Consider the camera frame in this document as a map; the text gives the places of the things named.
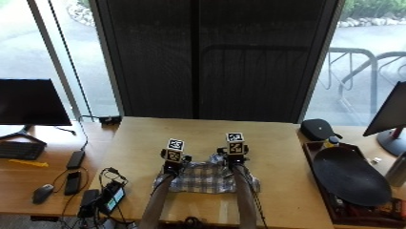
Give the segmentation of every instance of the computer mouse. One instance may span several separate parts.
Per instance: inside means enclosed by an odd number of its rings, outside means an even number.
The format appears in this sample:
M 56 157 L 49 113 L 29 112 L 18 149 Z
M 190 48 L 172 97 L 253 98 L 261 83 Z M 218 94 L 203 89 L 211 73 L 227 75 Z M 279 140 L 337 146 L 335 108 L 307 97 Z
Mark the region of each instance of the computer mouse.
M 53 185 L 45 184 L 40 188 L 36 189 L 33 193 L 33 203 L 41 204 L 46 201 L 48 197 L 53 192 Z

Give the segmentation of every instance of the pavement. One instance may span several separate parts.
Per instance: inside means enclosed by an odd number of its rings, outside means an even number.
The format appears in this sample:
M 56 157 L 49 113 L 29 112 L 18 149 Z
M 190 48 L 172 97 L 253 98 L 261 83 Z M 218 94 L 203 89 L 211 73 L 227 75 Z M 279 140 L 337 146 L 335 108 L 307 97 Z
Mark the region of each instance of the pavement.
M 80 83 L 86 97 L 93 104 L 93 115 L 116 115 L 117 107 L 110 89 L 110 83 L 104 66 L 102 54 L 98 46 L 96 30 L 73 21 L 66 12 L 66 0 L 52 1 L 58 14 L 62 33 L 68 41 L 68 48 L 74 67 L 80 76 Z M 26 2 L 13 0 L 0 9 L 0 77 L 50 77 L 58 81 L 52 60 L 41 41 L 41 35 L 34 23 Z M 361 48 L 375 55 L 383 52 L 406 51 L 406 26 L 381 26 L 337 28 L 331 47 Z M 354 56 L 354 69 L 366 59 Z M 334 65 L 334 73 L 341 79 L 349 74 L 349 61 L 342 58 Z M 386 75 L 391 82 L 406 80 L 396 77 L 396 66 L 386 68 Z M 338 95 L 338 81 L 329 78 L 325 62 L 319 78 L 314 87 L 311 102 L 305 119 L 322 118 L 333 125 L 367 125 L 374 114 L 370 113 L 370 69 L 354 77 L 353 84 L 345 85 L 343 92 L 346 106 Z M 378 78 L 378 106 L 383 103 L 392 83 Z
M 117 115 L 118 109 L 110 88 L 94 27 L 70 19 L 66 0 L 52 1 L 69 54 L 77 70 L 78 83 L 92 105 L 93 115 Z M 12 0 L 0 9 L 0 77 L 50 78 L 69 111 L 68 97 L 60 83 L 41 34 L 26 1 Z

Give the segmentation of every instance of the phone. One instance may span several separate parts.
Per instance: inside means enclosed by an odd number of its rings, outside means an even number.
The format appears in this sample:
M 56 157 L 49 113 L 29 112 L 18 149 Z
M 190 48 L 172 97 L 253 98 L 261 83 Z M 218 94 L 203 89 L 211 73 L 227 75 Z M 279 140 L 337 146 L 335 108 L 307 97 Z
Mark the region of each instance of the phone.
M 109 216 L 125 196 L 122 184 L 114 180 L 105 186 L 101 192 L 98 211 Z
M 76 171 L 76 172 L 68 174 L 66 185 L 65 185 L 65 196 L 69 196 L 69 195 L 73 195 L 73 194 L 78 193 L 80 179 L 81 179 L 80 171 Z

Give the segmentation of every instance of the monitor stand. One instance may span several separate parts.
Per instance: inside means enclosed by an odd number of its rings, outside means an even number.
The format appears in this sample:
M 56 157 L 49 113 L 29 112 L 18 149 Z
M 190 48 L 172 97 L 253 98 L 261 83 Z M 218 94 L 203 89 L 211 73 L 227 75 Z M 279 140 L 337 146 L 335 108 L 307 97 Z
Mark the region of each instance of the monitor stand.
M 4 140 L 6 138 L 12 138 L 12 137 L 22 136 L 22 137 L 36 141 L 37 143 L 41 143 L 41 144 L 46 145 L 46 143 L 44 141 L 41 141 L 37 138 L 34 138 L 33 136 L 28 135 L 28 131 L 29 131 L 30 127 L 32 127 L 32 125 L 25 125 L 18 132 L 14 132 L 9 135 L 0 136 L 0 140 Z
M 394 156 L 399 156 L 406 152 L 406 133 L 402 134 L 403 128 L 395 128 L 381 132 L 377 136 L 378 142 L 383 149 Z

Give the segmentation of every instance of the keyboard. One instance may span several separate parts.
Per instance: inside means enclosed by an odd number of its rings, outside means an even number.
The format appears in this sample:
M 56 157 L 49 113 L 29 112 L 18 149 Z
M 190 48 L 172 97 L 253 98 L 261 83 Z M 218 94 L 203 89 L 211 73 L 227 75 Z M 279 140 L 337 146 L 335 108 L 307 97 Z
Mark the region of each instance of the keyboard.
M 1 141 L 0 158 L 34 160 L 45 145 L 34 142 Z

